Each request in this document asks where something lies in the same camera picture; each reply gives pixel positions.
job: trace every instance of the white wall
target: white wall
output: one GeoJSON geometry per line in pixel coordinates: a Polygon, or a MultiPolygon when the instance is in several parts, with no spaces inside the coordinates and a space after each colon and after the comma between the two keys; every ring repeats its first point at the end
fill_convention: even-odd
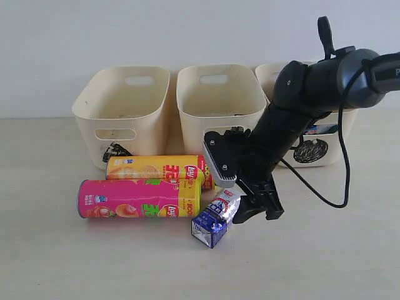
{"type": "MultiPolygon", "coordinates": [[[[321,58],[325,14],[337,48],[397,52],[399,11],[399,0],[0,0],[0,118],[70,116],[93,74],[114,65],[321,58]]],[[[400,107],[399,96],[382,105],[400,107]]]]}

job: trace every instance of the storage bin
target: storage bin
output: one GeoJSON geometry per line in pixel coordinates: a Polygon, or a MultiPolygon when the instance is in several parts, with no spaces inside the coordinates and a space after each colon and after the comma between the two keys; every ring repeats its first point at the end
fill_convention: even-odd
{"type": "MultiPolygon", "coordinates": [[[[303,61],[304,64],[313,64],[311,61],[303,61]]],[[[265,92],[265,95],[273,101],[275,81],[288,62],[263,64],[256,68],[256,77],[265,92]]],[[[343,112],[343,136],[346,138],[351,131],[358,110],[346,109],[343,112]]],[[[333,112],[328,117],[319,120],[315,125],[335,125],[338,123],[338,113],[333,112]]],[[[342,157],[338,139],[338,132],[328,134],[303,135],[304,144],[299,146],[299,140],[295,142],[284,159],[293,167],[327,166],[335,163],[342,157]]]]}
{"type": "Polygon", "coordinates": [[[208,131],[253,129],[267,99],[254,73],[237,64],[191,66],[179,72],[176,99],[187,154],[201,154],[208,131]]]}
{"type": "Polygon", "coordinates": [[[113,67],[98,72],[72,106],[93,163],[110,156],[164,154],[169,71],[113,67]]]}

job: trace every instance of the tabletop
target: tabletop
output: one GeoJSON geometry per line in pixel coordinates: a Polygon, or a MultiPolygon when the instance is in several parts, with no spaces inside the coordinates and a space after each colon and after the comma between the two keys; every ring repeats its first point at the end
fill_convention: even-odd
{"type": "MultiPolygon", "coordinates": [[[[214,249],[191,236],[187,218],[81,219],[79,185],[104,171],[74,119],[0,120],[1,299],[398,299],[399,112],[359,112],[347,208],[325,205],[279,167],[286,212],[233,225],[214,249]]],[[[182,151],[179,126],[169,153],[182,151]]],[[[300,172],[343,200],[342,161],[300,172]]]]}

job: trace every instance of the black cable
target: black cable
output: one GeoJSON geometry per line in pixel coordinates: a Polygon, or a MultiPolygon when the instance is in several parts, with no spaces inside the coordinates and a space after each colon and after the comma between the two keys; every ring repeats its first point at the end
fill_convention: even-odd
{"type": "Polygon", "coordinates": [[[344,165],[346,166],[346,183],[344,185],[344,200],[342,204],[335,204],[328,201],[324,196],[322,196],[319,192],[317,192],[287,161],[283,158],[281,162],[288,167],[294,175],[296,175],[302,183],[304,183],[307,188],[309,188],[319,199],[321,199],[324,203],[334,207],[334,208],[344,208],[348,205],[349,202],[349,188],[350,188],[350,162],[348,152],[346,150],[346,145],[344,144],[343,138],[343,109],[346,104],[346,98],[349,96],[350,89],[352,88],[353,84],[356,82],[357,78],[364,72],[364,67],[360,67],[358,71],[352,76],[346,88],[344,89],[342,96],[341,96],[341,103],[339,106],[339,116],[337,117],[337,125],[338,125],[338,136],[339,136],[339,143],[343,153],[344,165]]]}

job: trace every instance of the pink chip can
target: pink chip can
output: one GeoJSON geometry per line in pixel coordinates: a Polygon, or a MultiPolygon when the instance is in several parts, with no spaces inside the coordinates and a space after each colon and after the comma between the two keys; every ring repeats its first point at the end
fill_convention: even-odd
{"type": "Polygon", "coordinates": [[[196,179],[85,180],[77,210],[82,218],[194,217],[200,196],[196,179]]]}

